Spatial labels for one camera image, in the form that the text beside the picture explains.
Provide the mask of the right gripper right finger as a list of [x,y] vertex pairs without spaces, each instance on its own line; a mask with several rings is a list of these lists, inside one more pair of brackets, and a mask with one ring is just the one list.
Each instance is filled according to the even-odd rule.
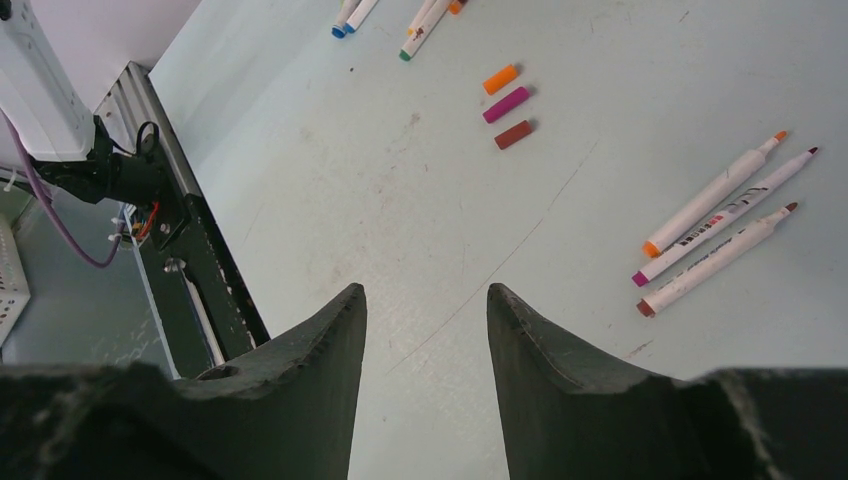
[[689,381],[606,353],[501,283],[488,342],[514,479],[843,479],[843,369],[728,368]]

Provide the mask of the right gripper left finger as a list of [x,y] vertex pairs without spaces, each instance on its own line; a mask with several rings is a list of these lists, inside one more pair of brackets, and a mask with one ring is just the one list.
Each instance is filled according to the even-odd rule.
[[5,479],[344,479],[367,329],[353,283],[194,379],[158,368],[1,370]]

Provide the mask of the brown cap marker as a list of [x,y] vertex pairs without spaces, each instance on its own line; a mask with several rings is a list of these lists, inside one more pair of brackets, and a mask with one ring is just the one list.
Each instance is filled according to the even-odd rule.
[[798,206],[798,202],[789,203],[780,210],[749,223],[745,228],[726,239],[666,284],[642,297],[636,305],[637,310],[642,316],[653,318],[657,313],[672,305],[741,255],[773,235],[777,226],[789,217]]

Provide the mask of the magenta cap marker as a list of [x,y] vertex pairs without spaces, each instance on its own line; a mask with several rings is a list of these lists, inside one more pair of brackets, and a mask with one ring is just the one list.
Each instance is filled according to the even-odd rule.
[[738,218],[763,201],[775,189],[800,171],[818,150],[818,147],[810,148],[806,152],[787,161],[770,175],[746,189],[742,194],[722,207],[701,225],[697,226],[691,232],[675,242],[659,257],[653,259],[637,271],[632,276],[633,282],[638,287],[645,286],[702,243],[705,243],[707,240],[713,238],[719,232],[729,227]]

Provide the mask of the orange cap marker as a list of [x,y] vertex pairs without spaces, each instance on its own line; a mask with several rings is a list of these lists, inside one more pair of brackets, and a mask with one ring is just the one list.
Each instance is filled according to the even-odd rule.
[[745,151],[660,228],[649,235],[642,245],[642,253],[651,259],[660,256],[698,220],[706,216],[713,207],[717,206],[744,181],[762,168],[767,161],[768,154],[787,135],[787,131],[779,131],[759,147]]

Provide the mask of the brown pen cap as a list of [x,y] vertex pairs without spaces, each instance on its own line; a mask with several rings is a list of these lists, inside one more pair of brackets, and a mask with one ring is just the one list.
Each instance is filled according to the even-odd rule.
[[494,138],[494,141],[500,150],[506,150],[515,143],[532,134],[533,131],[533,124],[529,120],[523,120],[497,135]]

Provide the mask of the magenta pen cap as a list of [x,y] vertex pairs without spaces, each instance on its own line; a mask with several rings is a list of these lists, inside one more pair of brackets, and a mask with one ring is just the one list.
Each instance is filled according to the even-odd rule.
[[527,101],[530,96],[531,92],[528,88],[524,86],[517,87],[484,111],[482,118],[487,124],[492,124]]

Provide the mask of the orange pen cap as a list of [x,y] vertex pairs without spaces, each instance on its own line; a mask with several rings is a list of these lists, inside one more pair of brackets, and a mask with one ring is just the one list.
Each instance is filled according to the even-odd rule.
[[485,80],[482,83],[482,87],[488,95],[494,95],[516,79],[518,75],[518,68],[514,64],[508,64]]

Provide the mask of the green cap thin marker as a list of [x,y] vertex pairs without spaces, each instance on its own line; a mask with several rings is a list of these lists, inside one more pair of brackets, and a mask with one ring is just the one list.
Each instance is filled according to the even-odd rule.
[[419,19],[416,19],[408,29],[408,39],[399,53],[401,60],[410,61],[415,56],[451,4],[451,0],[426,1],[424,3],[424,6],[428,6],[429,9]]

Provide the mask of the yellow cap marker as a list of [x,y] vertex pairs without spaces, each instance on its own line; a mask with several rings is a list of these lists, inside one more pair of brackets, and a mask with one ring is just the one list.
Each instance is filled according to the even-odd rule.
[[429,13],[433,5],[435,4],[435,0],[424,0],[416,12],[413,20],[407,28],[407,35],[413,35],[417,29],[422,25],[424,17]]

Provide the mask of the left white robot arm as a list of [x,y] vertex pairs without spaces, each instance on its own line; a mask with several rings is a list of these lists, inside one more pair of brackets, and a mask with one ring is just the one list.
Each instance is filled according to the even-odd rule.
[[78,98],[28,1],[1,4],[1,110],[47,183],[92,204],[158,200],[166,183],[159,133],[138,133],[132,152],[118,147]]

